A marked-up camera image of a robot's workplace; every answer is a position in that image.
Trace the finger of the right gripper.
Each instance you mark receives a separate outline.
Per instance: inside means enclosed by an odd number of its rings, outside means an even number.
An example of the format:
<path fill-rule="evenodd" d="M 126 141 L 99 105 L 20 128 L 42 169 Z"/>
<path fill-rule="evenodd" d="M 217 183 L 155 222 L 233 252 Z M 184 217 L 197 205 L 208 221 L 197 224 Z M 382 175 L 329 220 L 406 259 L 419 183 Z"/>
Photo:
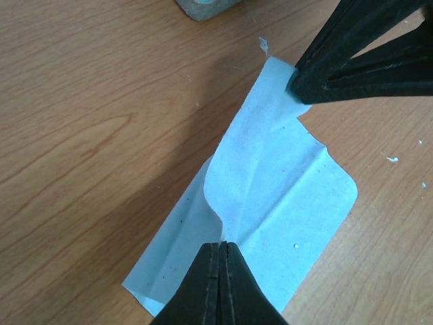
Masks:
<path fill-rule="evenodd" d="M 377 97 L 432 95 L 432 25 L 420 24 L 329 75 L 309 80 L 295 72 L 287 92 L 303 104 L 322 104 Z"/>
<path fill-rule="evenodd" d="M 362 52 L 414 12 L 421 25 L 375 49 Z M 341 1 L 296 68 L 299 78 L 361 78 L 432 59 L 431 1 Z"/>

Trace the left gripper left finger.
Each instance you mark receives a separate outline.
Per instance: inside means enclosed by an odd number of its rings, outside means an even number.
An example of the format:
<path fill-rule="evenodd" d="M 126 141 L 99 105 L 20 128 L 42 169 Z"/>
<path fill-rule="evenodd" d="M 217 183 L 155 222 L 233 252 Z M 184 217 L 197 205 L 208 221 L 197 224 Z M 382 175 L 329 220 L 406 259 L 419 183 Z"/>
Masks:
<path fill-rule="evenodd" d="M 203 244 L 172 299 L 152 324 L 217 323 L 219 244 Z"/>

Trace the light blue cleaning cloth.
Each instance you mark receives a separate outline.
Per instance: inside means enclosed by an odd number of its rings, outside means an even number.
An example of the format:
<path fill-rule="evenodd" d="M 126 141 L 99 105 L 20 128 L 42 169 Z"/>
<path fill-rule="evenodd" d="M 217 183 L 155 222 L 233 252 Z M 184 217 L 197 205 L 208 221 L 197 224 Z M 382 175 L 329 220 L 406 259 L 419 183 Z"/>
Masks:
<path fill-rule="evenodd" d="M 355 181 L 299 121 L 308 106 L 269 58 L 214 154 L 168 214 L 123 286 L 156 316 L 199 248 L 236 243 L 283 311 L 357 199 Z"/>

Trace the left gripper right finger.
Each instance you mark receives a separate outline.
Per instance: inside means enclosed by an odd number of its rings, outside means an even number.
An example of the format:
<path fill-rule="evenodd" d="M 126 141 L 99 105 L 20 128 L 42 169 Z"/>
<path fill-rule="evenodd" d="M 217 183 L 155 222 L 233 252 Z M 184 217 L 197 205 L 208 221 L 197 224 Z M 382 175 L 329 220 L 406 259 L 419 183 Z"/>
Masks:
<path fill-rule="evenodd" d="M 240 249 L 233 242 L 219 248 L 217 324 L 286 324 L 260 289 Z"/>

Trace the grey felt glasses case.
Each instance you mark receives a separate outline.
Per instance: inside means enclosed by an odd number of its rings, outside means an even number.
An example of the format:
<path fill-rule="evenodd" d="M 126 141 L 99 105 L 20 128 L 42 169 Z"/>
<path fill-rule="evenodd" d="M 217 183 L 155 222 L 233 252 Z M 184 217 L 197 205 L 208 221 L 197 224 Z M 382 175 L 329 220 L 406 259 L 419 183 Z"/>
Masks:
<path fill-rule="evenodd" d="M 183 12 L 196 22 L 205 22 L 242 0 L 176 0 Z"/>

